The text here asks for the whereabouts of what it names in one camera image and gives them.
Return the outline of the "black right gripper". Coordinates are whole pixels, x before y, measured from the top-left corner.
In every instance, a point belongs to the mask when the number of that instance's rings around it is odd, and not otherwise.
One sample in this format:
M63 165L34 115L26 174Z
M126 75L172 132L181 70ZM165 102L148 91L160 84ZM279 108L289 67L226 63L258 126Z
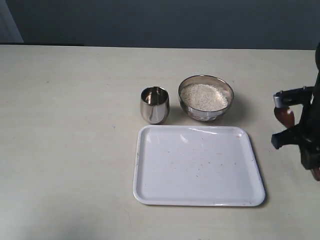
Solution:
M286 145L303 146L301 163L306 170L320 169L320 44L315 50L315 63L318 69L316 82L313 86L304 86L291 90L281 90L285 107L305 105L303 110L303 125L292 126L271 136L271 144L278 150Z

